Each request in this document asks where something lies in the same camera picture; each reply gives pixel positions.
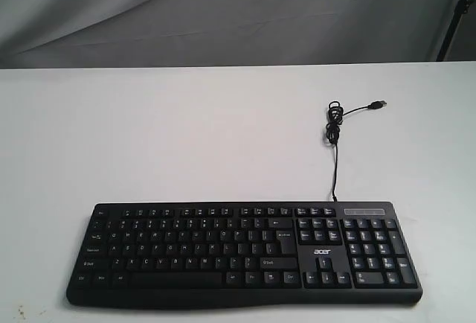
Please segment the black acer keyboard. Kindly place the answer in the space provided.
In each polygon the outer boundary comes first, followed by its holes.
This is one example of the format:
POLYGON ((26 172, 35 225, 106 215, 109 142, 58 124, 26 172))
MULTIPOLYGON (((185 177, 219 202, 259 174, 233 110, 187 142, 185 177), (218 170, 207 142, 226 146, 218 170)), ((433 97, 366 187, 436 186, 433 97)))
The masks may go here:
POLYGON ((66 290, 123 309, 403 304, 423 294, 390 202, 99 203, 66 290))

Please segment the grey backdrop cloth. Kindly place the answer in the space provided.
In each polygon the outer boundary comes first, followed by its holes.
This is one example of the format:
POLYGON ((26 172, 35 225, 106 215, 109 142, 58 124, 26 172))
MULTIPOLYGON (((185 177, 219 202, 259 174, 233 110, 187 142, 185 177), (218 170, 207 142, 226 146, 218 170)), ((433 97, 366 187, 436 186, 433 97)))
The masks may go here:
POLYGON ((457 1, 1 0, 1 67, 432 61, 457 1))

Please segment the black light stand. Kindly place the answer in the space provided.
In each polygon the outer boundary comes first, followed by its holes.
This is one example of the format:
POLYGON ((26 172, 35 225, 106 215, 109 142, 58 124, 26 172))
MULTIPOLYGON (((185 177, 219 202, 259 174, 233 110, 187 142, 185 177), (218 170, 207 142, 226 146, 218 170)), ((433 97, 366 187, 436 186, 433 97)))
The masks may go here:
POLYGON ((474 2, 472 0, 457 0, 457 3, 454 6, 451 21, 447 27, 445 36, 441 42, 441 46, 436 57, 437 62, 443 62, 446 59, 453 42, 454 35, 456 34, 460 24, 460 20, 462 19, 463 15, 468 13, 468 10, 473 3, 474 2))

